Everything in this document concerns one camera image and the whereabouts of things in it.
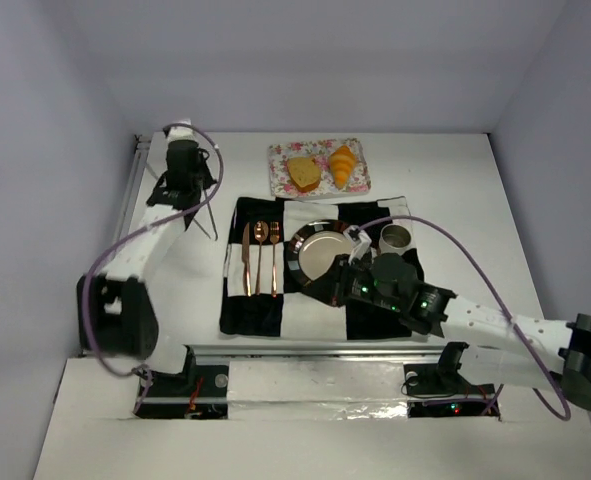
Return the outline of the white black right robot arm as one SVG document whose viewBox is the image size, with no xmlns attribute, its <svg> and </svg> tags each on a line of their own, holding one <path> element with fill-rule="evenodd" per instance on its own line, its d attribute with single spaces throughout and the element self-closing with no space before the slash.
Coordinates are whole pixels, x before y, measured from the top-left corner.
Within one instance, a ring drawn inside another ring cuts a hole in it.
<svg viewBox="0 0 591 480">
<path fill-rule="evenodd" d="M 591 316 L 545 320 L 485 307 L 419 279 L 413 265 L 383 254 L 369 265 L 338 255 L 302 291 L 326 305 L 360 301 L 409 330 L 446 340 L 438 363 L 449 379 L 545 388 L 591 412 Z"/>
</svg>

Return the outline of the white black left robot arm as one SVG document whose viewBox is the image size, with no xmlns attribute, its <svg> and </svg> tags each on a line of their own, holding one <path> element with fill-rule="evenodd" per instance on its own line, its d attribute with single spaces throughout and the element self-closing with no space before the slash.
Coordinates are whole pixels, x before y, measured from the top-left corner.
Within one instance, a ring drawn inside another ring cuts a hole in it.
<svg viewBox="0 0 591 480">
<path fill-rule="evenodd" d="M 189 349 L 158 320 L 148 285 L 172 245 L 196 214 L 210 206 L 222 178 L 207 161 L 219 157 L 215 142 L 184 120 L 167 125 L 166 169 L 145 202 L 136 229 L 109 247 L 77 284 L 79 339 L 105 365 L 110 356 L 139 361 L 132 374 L 179 375 Z"/>
</svg>

